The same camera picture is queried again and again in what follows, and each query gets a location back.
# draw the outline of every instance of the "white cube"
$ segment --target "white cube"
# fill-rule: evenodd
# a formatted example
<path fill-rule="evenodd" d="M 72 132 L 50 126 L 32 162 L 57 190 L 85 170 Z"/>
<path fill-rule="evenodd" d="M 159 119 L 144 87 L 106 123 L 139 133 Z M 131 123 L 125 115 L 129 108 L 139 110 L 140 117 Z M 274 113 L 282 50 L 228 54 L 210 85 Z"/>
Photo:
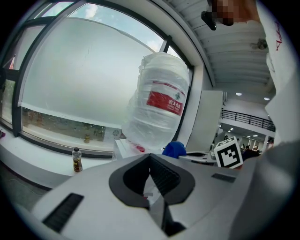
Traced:
<path fill-rule="evenodd" d="M 214 153 L 219 167 L 236 168 L 243 164 L 243 158 L 236 137 L 219 142 L 214 149 Z"/>

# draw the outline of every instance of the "sky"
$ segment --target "sky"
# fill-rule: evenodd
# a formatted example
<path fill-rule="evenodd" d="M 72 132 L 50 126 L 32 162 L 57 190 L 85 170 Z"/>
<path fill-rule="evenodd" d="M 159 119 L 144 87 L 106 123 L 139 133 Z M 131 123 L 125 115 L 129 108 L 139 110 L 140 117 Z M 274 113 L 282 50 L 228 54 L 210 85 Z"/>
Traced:
<path fill-rule="evenodd" d="M 46 12 L 43 16 L 57 15 L 70 4 L 71 2 L 60 2 Z M 163 43 L 163 39 L 159 35 L 141 22 L 108 7 L 88 3 L 76 10 L 70 16 L 90 19 L 124 31 L 145 43 L 156 52 L 159 52 L 159 49 Z M 179 57 L 178 54 L 171 48 L 169 48 L 168 53 Z"/>

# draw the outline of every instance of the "small plastic bottle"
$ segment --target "small plastic bottle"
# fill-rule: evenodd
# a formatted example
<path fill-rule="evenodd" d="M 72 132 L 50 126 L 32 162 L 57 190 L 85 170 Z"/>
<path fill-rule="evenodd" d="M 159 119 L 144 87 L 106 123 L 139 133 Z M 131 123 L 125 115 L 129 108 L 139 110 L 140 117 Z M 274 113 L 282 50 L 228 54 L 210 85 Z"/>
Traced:
<path fill-rule="evenodd" d="M 74 148 L 72 151 L 73 157 L 73 168 L 75 172 L 81 172 L 83 170 L 83 165 L 81 163 L 81 152 L 78 148 Z"/>

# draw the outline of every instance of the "white shirt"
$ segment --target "white shirt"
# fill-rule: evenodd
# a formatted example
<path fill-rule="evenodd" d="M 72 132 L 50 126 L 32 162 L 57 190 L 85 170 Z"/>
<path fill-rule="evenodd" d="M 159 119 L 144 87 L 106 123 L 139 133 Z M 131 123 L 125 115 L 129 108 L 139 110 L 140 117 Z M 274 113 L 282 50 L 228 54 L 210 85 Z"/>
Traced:
<path fill-rule="evenodd" d="M 256 5 L 269 48 L 267 65 L 276 88 L 276 96 L 266 106 L 276 126 L 274 145 L 296 141 L 300 139 L 299 59 L 277 19 L 261 2 Z"/>

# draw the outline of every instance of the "large plastic water bottle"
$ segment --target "large plastic water bottle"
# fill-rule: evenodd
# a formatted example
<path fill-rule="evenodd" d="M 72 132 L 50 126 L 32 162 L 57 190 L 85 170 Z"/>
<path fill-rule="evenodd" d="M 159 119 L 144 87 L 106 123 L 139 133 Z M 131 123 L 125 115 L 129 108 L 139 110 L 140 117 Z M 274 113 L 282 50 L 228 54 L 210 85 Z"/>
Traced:
<path fill-rule="evenodd" d="M 188 94 L 188 69 L 181 59 L 158 52 L 144 57 L 139 72 L 122 131 L 132 144 L 157 150 L 178 128 Z"/>

